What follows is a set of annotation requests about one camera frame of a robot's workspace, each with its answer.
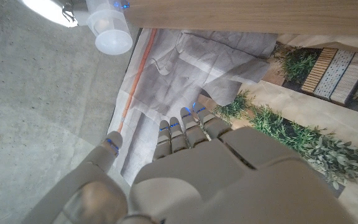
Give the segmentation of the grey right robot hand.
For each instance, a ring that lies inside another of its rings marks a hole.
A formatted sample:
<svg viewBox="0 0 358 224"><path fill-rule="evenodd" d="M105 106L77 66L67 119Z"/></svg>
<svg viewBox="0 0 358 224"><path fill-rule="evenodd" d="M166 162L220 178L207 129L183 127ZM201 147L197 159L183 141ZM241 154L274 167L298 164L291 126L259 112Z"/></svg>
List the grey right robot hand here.
<svg viewBox="0 0 358 224"><path fill-rule="evenodd" d="M63 27L85 26L90 13L85 0L19 0L43 18Z"/></svg>

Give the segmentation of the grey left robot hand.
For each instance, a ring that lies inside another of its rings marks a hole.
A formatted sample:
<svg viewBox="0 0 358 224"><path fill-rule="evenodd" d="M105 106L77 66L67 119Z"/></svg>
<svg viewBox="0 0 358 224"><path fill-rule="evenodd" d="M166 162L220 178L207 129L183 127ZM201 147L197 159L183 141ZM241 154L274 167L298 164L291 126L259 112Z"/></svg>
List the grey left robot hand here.
<svg viewBox="0 0 358 224"><path fill-rule="evenodd" d="M252 128L231 129L200 103L160 123L152 162L128 194L107 175L122 143L109 133L24 222L353 222L297 153Z"/></svg>

